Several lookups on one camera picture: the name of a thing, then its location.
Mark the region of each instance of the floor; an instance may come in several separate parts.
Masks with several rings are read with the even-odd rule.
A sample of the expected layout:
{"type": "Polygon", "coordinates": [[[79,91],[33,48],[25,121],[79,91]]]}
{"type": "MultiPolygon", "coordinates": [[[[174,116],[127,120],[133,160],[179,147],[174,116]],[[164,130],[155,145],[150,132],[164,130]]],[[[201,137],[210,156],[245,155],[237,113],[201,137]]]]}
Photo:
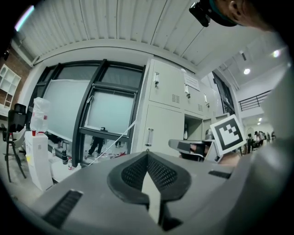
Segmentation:
{"type": "Polygon", "coordinates": [[[6,143],[3,142],[2,132],[0,132],[0,177],[4,183],[8,193],[16,200],[30,207],[43,192],[35,186],[28,171],[28,163],[24,154],[20,153],[19,157],[22,162],[22,168],[26,175],[23,177],[14,156],[9,156],[9,170],[11,183],[9,183],[6,162],[4,154],[6,151],[6,143]]]}

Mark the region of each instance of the gray plastic surface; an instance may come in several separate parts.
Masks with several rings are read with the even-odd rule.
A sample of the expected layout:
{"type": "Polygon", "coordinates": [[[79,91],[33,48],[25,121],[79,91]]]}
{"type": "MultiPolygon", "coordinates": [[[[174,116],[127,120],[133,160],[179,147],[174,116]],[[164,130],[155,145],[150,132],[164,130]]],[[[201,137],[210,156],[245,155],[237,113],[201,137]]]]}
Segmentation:
{"type": "Polygon", "coordinates": [[[125,203],[107,185],[108,173],[138,154],[83,168],[49,189],[33,205],[44,216],[70,189],[83,192],[62,226],[73,234],[238,234],[262,216],[280,196],[294,165],[293,140],[279,141],[241,158],[237,167],[194,162],[155,153],[187,170],[192,184],[178,201],[166,204],[171,217],[183,222],[163,231],[145,206],[125,203]],[[230,173],[229,179],[208,174],[230,173]]]}

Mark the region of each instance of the window frame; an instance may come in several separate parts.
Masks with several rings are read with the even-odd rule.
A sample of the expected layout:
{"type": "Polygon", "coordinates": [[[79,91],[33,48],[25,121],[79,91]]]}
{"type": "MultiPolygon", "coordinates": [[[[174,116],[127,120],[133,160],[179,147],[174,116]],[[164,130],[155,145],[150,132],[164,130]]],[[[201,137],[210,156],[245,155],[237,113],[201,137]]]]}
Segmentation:
{"type": "MultiPolygon", "coordinates": [[[[94,93],[96,92],[95,89],[98,89],[98,88],[116,90],[116,91],[122,91],[122,92],[127,92],[130,94],[131,93],[134,94],[132,113],[130,115],[130,125],[131,125],[136,119],[141,87],[143,83],[146,66],[142,67],[138,65],[133,65],[133,64],[123,63],[123,62],[108,61],[104,59],[102,61],[78,61],[78,62],[67,62],[63,64],[58,63],[57,65],[46,67],[35,86],[35,89],[32,93],[32,96],[29,102],[29,107],[28,107],[29,115],[27,119],[27,129],[29,129],[30,119],[32,115],[32,107],[34,105],[33,94],[37,92],[38,87],[44,86],[44,90],[40,96],[41,98],[43,98],[49,83],[51,82],[51,80],[57,79],[58,75],[60,74],[63,68],[74,67],[74,66],[93,66],[93,65],[97,65],[98,67],[95,73],[93,74],[92,78],[90,79],[89,85],[87,86],[86,91],[83,95],[83,98],[76,116],[76,121],[74,125],[74,130],[73,130],[72,161],[73,161],[74,167],[76,167],[79,162],[87,165],[87,163],[83,162],[83,148],[84,148],[84,139],[86,134],[95,136],[95,137],[109,139],[109,140],[116,140],[120,136],[120,134],[105,133],[102,131],[83,127],[83,124],[85,123],[85,119],[89,109],[89,105],[87,105],[86,103],[88,98],[90,98],[91,95],[94,95],[94,93]],[[121,68],[129,69],[129,70],[137,70],[141,72],[139,87],[135,88],[135,87],[128,87],[128,86],[119,85],[119,84],[102,82],[103,76],[105,75],[105,72],[110,66],[121,67],[121,68]],[[47,77],[47,75],[52,69],[53,69],[53,72],[51,76],[49,77],[47,81],[45,81],[45,78],[47,77]]],[[[131,128],[131,130],[128,131],[127,135],[124,135],[120,139],[122,142],[126,142],[128,144],[128,154],[130,153],[130,150],[131,150],[131,142],[133,139],[133,133],[134,133],[134,128],[131,128]]]]}

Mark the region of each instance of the gray device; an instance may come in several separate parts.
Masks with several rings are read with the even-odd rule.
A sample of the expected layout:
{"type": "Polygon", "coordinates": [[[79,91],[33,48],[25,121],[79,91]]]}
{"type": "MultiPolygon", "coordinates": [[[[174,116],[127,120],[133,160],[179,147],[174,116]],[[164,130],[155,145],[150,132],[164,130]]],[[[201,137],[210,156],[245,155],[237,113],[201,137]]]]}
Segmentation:
{"type": "Polygon", "coordinates": [[[282,192],[293,164],[291,143],[277,140],[235,168],[149,151],[126,155],[72,174],[32,210],[62,233],[238,234],[282,192]],[[279,167],[272,164],[274,152],[279,167]],[[161,193],[158,224],[141,192],[146,172],[161,193]]]}

